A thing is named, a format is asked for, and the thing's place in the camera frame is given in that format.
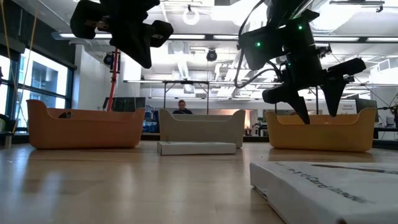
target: white cardboard box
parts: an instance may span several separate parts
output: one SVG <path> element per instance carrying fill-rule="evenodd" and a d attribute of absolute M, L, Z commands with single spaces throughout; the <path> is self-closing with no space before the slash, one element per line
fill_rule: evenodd
<path fill-rule="evenodd" d="M 160 155 L 235 154 L 236 145 L 223 142 L 158 142 Z"/>
<path fill-rule="evenodd" d="M 398 164 L 250 164 L 251 185 L 288 224 L 398 223 Z"/>

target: ceiling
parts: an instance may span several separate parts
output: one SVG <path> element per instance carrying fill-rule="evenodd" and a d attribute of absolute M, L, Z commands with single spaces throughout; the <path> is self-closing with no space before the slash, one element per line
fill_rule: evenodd
<path fill-rule="evenodd" d="M 35 0 L 13 0 L 27 11 L 34 13 Z M 69 21 L 76 7 L 74 0 L 39 0 L 39 19 L 63 33 L 70 33 Z M 221 0 L 201 0 L 191 2 L 192 9 L 198 11 L 199 21 L 195 25 L 188 25 L 183 20 L 183 14 L 187 10 L 188 0 L 164 1 L 160 6 L 152 8 L 148 13 L 149 17 L 145 23 L 152 23 L 154 20 L 170 22 L 175 30 L 175 34 L 237 34 L 239 24 L 251 10 L 258 0 L 224 1 L 231 2 L 230 6 L 219 6 Z M 332 6 L 325 9 L 330 0 L 314 0 L 313 10 L 321 13 L 317 25 L 313 27 L 313 32 L 324 35 L 366 35 L 366 36 L 398 36 L 398 1 L 385 0 L 388 5 L 380 13 L 376 13 L 377 6 L 372 7 L 347 7 Z M 266 6 L 258 9 L 251 17 L 250 28 L 256 29 L 261 26 L 259 21 L 266 21 Z M 188 13 L 187 18 L 192 19 L 194 15 Z M 86 45 L 89 51 L 98 60 L 102 60 L 106 52 L 112 51 L 106 40 L 74 40 L 77 44 Z M 158 49 L 151 49 L 152 68 L 143 70 L 143 75 L 171 74 L 178 70 L 178 63 L 181 62 L 179 56 L 170 54 L 168 41 Z M 188 55 L 184 56 L 188 69 L 191 71 L 210 71 L 217 73 L 218 64 L 228 63 L 236 59 L 236 42 L 233 41 L 185 41 L 188 46 Z M 386 57 L 398 55 L 398 44 L 331 44 L 333 55 L 328 55 L 322 59 L 324 67 L 337 64 L 338 61 L 345 61 L 353 57 L 362 57 L 369 67 L 377 65 Z M 207 62 L 206 54 L 208 49 L 216 49 L 218 61 Z M 369 75 L 369 71 L 360 74 L 362 78 Z"/>

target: computer monitor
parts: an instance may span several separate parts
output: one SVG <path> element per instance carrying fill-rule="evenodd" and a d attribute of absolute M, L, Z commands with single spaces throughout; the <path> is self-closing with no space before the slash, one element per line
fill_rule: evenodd
<path fill-rule="evenodd" d="M 105 99 L 103 108 L 108 105 L 109 97 Z M 116 112 L 135 112 L 138 108 L 145 108 L 145 97 L 114 97 L 112 101 L 112 111 Z"/>
<path fill-rule="evenodd" d="M 376 117 L 374 118 L 375 122 L 379 122 L 379 113 L 377 111 L 377 101 L 376 100 L 365 100 L 365 99 L 355 99 L 356 103 L 356 112 L 359 113 L 361 110 L 365 108 L 375 108 L 376 109 Z"/>

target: red stand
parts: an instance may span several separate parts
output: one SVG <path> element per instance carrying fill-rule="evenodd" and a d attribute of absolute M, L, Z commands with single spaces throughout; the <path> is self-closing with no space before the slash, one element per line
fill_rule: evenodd
<path fill-rule="evenodd" d="M 116 80 L 118 79 L 118 58 L 119 58 L 118 49 L 115 48 L 114 57 L 113 57 L 112 87 L 111 87 L 111 93 L 109 94 L 108 109 L 106 111 L 111 111 L 112 109 L 113 93 L 116 86 Z"/>

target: table surface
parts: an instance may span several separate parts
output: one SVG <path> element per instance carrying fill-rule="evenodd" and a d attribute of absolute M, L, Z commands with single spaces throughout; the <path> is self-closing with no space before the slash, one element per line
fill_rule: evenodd
<path fill-rule="evenodd" d="M 248 143 L 236 155 L 136 149 L 0 150 L 1 223 L 283 223 L 250 186 L 250 162 L 398 162 L 398 153 L 292 151 Z"/>

